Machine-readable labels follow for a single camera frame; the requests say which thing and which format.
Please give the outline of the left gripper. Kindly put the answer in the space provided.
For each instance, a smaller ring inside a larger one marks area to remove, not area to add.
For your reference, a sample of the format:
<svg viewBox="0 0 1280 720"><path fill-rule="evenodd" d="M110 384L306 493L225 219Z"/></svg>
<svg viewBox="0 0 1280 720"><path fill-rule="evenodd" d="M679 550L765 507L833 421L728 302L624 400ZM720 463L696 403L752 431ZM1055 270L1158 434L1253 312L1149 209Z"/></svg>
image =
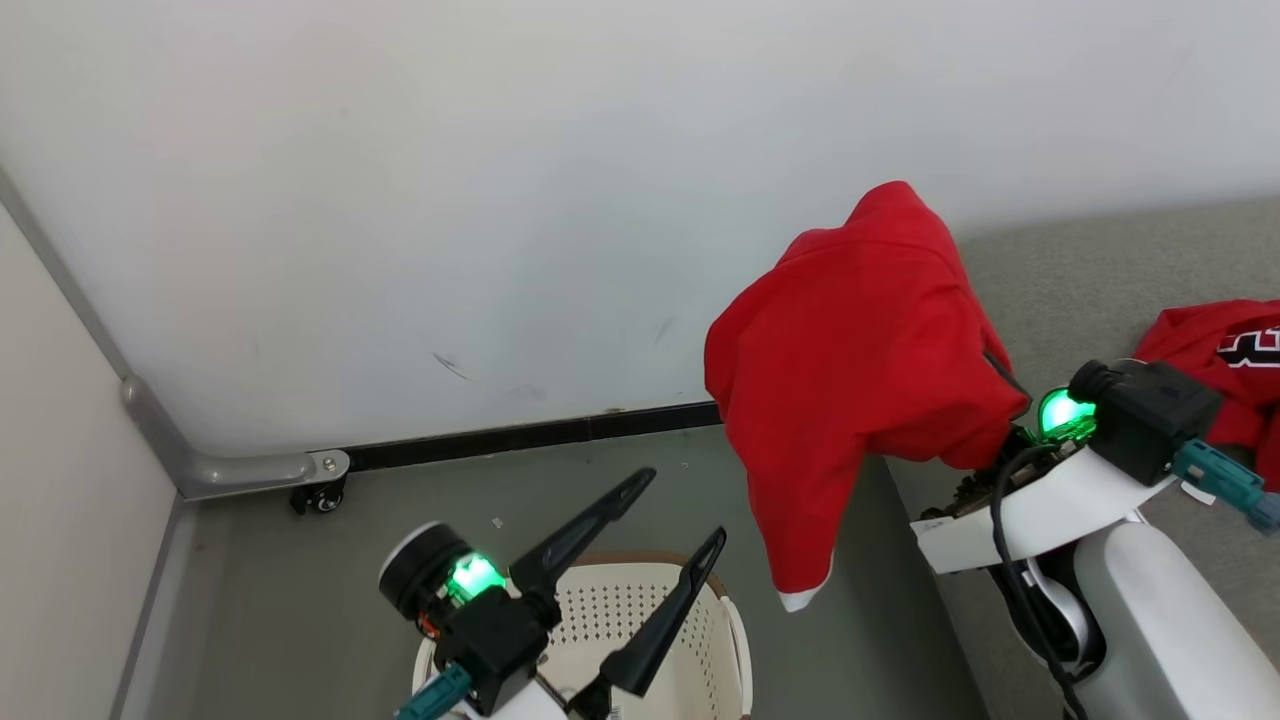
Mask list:
<svg viewBox="0 0 1280 720"><path fill-rule="evenodd" d="M625 516L655 477L654 468L637 469L512 564L509 579L520 592L513 606L522 612L553 612L556 587L566 570L611 523ZM681 566L648 620L602 662L598 680L603 687L636 697L648 693L726 542L726 529L716 528ZM440 521L406 536L379 571L381 596L428 638L436 638L456 610L506 583L494 562Z"/></svg>

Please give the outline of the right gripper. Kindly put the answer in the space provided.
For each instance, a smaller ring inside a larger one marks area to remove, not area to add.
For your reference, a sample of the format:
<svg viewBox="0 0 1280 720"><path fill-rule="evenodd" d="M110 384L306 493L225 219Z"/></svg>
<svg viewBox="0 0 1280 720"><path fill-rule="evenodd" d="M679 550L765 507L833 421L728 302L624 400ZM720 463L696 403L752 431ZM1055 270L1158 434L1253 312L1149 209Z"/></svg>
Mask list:
<svg viewBox="0 0 1280 720"><path fill-rule="evenodd" d="M1034 557L1101 530L1129 518L1176 480L1167 475L1143 486L1094 450L1079 448L1002 501L1007 556L1012 561ZM1001 564L987 507L960 518L916 520L910 528L936 574Z"/></svg>

